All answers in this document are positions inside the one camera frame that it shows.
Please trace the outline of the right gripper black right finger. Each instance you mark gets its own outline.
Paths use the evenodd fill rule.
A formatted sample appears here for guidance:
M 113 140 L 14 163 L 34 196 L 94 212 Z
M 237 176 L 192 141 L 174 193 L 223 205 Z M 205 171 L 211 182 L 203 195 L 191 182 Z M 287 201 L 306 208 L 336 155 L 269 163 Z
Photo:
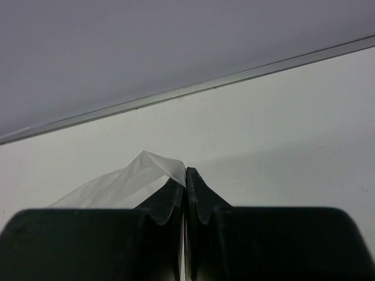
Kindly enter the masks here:
M 192 280 L 373 280 L 354 221 L 330 207 L 234 207 L 186 171 Z

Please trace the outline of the aluminium back table rail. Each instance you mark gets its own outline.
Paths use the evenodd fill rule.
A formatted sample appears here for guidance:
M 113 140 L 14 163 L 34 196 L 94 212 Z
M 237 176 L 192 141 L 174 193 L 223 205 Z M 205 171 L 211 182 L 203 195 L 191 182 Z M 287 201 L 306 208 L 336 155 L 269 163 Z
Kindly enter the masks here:
M 24 129 L 19 132 L 15 132 L 10 135 L 1 137 L 1 145 L 3 146 L 9 143 L 22 141 L 24 139 L 34 138 L 36 136 L 60 131 L 62 129 L 71 128 L 77 125 L 86 124 L 99 119 L 108 118 L 110 116 L 138 110 L 151 105 L 174 100 L 177 98 L 182 98 L 188 95 L 193 95 L 200 92 L 217 89 L 228 85 L 240 83 L 243 81 L 248 81 L 255 78 L 267 76 L 270 74 L 279 73 L 281 71 L 290 70 L 296 67 L 317 63 L 339 56 L 344 56 L 347 54 L 359 52 L 373 47 L 374 36 L 371 35 L 351 42 L 321 49 L 315 52 L 310 52 L 288 59 L 276 61 L 274 63 L 265 64 L 263 66 L 254 67 L 249 70 L 241 71 L 228 76 L 162 92 L 156 95 L 151 95 L 134 101 L 128 101 L 118 105 L 77 115 L 71 118 L 62 119 L 56 122 L 42 125 L 37 128 Z

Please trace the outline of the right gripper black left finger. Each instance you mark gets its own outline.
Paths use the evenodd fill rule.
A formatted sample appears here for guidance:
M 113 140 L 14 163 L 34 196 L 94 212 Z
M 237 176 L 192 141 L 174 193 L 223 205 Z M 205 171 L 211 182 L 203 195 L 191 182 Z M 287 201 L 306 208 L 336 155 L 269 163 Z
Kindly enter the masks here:
M 180 280 L 185 188 L 133 209 L 28 209 L 1 232 L 2 280 Z

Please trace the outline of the clear plastic bag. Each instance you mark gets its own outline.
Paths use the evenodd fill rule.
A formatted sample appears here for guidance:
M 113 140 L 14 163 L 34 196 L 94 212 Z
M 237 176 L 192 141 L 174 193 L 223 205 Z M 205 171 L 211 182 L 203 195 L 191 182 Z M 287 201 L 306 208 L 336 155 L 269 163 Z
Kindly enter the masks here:
M 182 161 L 142 151 L 127 167 L 83 184 L 50 208 L 134 208 L 169 180 L 186 186 Z

